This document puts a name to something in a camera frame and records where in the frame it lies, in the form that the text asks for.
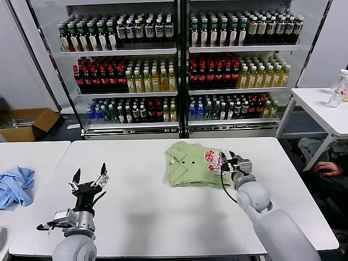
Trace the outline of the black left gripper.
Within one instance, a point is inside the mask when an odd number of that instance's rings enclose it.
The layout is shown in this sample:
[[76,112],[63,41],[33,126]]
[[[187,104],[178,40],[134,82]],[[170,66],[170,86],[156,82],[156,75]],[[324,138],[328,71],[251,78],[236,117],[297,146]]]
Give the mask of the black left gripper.
[[107,173],[106,164],[103,163],[101,173],[95,181],[79,184],[81,169],[76,171],[72,181],[69,183],[72,194],[76,197],[76,204],[73,208],[74,211],[94,211],[93,207],[96,202],[106,194],[104,191],[95,198],[95,196],[103,190],[109,180]]

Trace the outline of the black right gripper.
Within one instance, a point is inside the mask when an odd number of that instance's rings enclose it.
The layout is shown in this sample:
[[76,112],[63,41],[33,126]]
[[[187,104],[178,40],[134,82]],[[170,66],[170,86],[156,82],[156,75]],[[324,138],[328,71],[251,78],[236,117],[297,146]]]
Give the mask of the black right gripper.
[[230,163],[225,162],[221,165],[221,172],[230,173],[231,178],[239,178],[244,176],[244,171],[241,169],[241,162],[244,160],[240,155],[235,154],[232,151],[229,151],[231,156]]

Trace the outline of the bare person hand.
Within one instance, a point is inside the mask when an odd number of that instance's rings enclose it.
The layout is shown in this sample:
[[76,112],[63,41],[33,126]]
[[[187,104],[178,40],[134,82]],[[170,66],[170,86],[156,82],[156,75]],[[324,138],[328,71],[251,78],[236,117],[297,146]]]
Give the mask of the bare person hand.
[[343,174],[343,169],[330,161],[320,161],[315,164],[314,171],[322,171],[324,176],[338,176]]

